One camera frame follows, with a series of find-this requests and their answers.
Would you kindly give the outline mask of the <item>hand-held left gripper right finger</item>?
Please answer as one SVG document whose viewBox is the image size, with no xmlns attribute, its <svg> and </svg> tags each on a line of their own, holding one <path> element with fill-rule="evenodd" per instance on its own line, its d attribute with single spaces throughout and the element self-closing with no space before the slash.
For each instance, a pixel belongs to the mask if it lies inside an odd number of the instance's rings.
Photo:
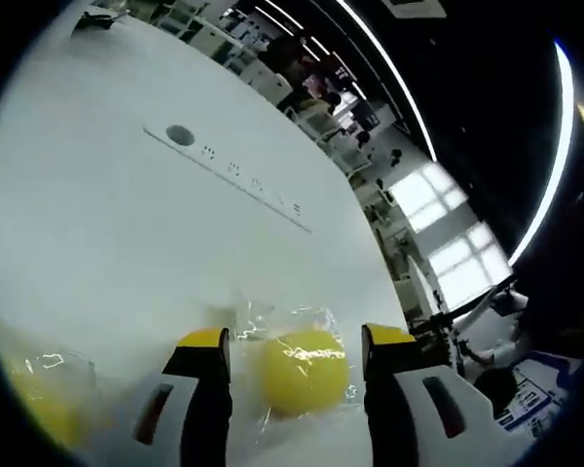
<svg viewBox="0 0 584 467">
<path fill-rule="evenodd" d="M 507 466 L 491 401 L 446 365 L 427 366 L 397 327 L 361 327 L 364 410 L 374 466 Z"/>
</svg>

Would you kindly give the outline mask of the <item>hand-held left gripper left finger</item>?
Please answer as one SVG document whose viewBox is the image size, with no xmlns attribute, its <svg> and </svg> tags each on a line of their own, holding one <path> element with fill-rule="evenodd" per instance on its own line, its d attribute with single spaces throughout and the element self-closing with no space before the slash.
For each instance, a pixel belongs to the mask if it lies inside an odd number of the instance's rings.
<svg viewBox="0 0 584 467">
<path fill-rule="evenodd" d="M 91 436 L 93 466 L 224 466 L 233 413 L 230 330 L 196 330 Z"/>
</svg>

